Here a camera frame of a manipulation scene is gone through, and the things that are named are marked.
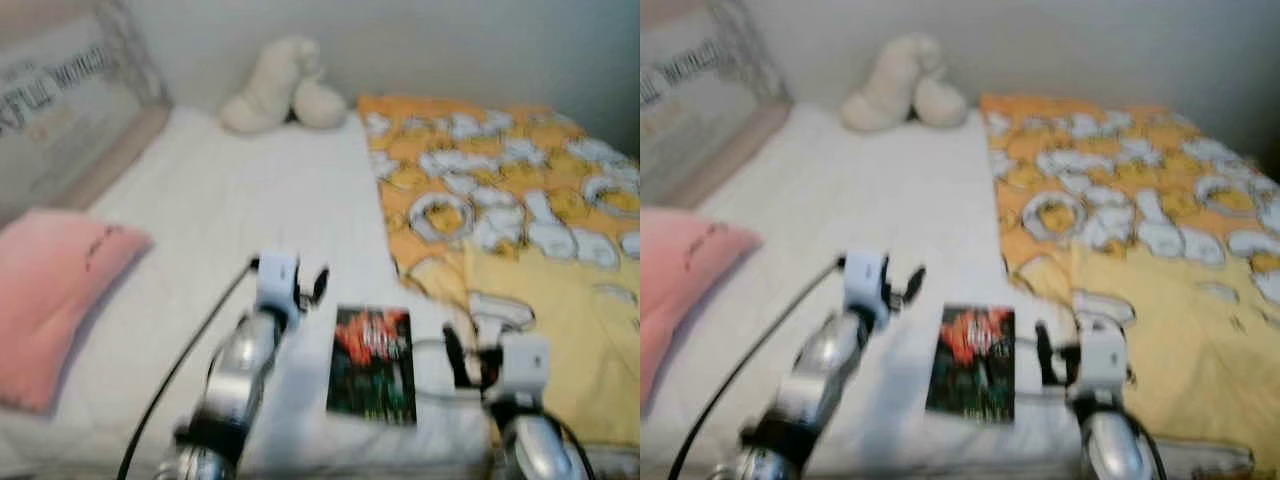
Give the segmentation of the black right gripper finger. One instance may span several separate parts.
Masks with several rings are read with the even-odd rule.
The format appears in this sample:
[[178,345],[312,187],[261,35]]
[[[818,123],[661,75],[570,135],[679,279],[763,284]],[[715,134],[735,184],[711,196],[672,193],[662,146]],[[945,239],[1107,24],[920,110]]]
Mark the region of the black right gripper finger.
[[453,385],[467,387],[468,372],[466,369],[466,351],[452,325],[443,326],[443,343],[453,376]]
[[1053,347],[1050,342],[1048,329],[1043,321],[1036,324],[1034,343],[1041,381],[1043,385],[1055,385],[1056,372],[1052,366]]

